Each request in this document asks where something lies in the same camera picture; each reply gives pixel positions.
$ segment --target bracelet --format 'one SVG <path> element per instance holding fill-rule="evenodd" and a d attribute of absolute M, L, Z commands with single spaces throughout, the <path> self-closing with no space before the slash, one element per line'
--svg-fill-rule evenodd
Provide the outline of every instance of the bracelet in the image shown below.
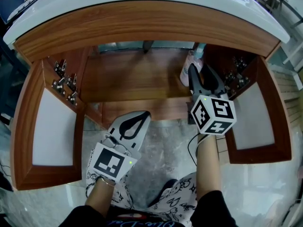
<path fill-rule="evenodd" d="M 116 185 L 116 183 L 115 183 L 114 181 L 112 181 L 112 180 L 110 180 L 110 179 L 107 179 L 107 178 L 105 178 L 105 177 L 103 177 L 103 176 L 99 176 L 99 177 L 97 178 L 97 180 L 98 180 L 99 178 L 101 178 L 101 180 L 102 180 L 103 182 L 105 182 L 108 186 L 114 187 L 114 186 Z"/>

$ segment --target black sleeve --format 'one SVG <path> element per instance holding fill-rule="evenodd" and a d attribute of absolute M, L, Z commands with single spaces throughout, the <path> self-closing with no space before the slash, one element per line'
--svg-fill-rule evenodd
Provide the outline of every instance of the black sleeve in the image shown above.
<path fill-rule="evenodd" d="M 204 195 L 198 202 L 196 210 L 190 218 L 194 227 L 203 225 L 236 227 L 225 204 L 221 191 L 212 191 Z"/>
<path fill-rule="evenodd" d="M 100 227 L 106 226 L 104 217 L 98 211 L 91 206 L 79 206 L 73 209 L 59 227 L 95 226 L 96 223 Z"/>

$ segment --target white desk top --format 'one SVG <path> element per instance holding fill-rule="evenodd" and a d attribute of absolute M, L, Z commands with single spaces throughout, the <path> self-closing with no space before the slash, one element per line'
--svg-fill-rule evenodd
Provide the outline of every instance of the white desk top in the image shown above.
<path fill-rule="evenodd" d="M 39 0 L 15 21 L 3 39 L 6 44 L 11 44 L 27 31 L 56 16 L 76 9 L 113 1 L 123 0 Z M 282 26 L 254 0 L 168 1 L 191 3 L 229 13 L 264 29 L 284 43 L 289 40 L 289 35 Z"/>

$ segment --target black cable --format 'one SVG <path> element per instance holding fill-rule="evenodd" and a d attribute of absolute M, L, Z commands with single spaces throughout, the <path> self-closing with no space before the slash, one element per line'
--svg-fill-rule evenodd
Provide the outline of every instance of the black cable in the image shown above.
<path fill-rule="evenodd" d="M 1 169 L 2 169 L 3 173 L 5 174 L 5 176 L 10 176 L 10 175 L 7 175 L 7 174 L 5 173 L 5 171 L 3 170 L 3 167 L 5 167 L 6 165 L 2 165 L 2 164 L 0 163 L 0 166 L 1 166 Z"/>
<path fill-rule="evenodd" d="M 190 153 L 190 151 L 189 151 L 189 144 L 190 144 L 190 143 L 193 141 L 193 139 L 194 139 L 195 137 L 197 137 L 199 134 L 200 134 L 200 133 L 196 134 L 196 135 L 189 141 L 189 143 L 188 143 L 188 145 L 187 145 L 187 149 L 188 149 L 189 155 L 190 155 L 190 157 L 192 158 L 192 160 L 193 160 L 193 162 L 194 162 L 195 165 L 196 165 L 195 160 L 194 160 L 193 156 L 191 155 L 191 153 Z"/>

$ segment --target forearm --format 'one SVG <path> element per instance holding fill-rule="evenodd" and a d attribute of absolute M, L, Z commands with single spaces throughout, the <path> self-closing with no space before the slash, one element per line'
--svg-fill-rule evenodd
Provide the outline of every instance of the forearm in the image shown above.
<path fill-rule="evenodd" d="M 99 178 L 87 198 L 85 205 L 91 206 L 105 218 L 112 201 L 113 192 L 114 187 L 109 186 Z"/>
<path fill-rule="evenodd" d="M 221 172 L 216 137 L 205 139 L 197 150 L 197 201 L 211 191 L 221 191 Z"/>

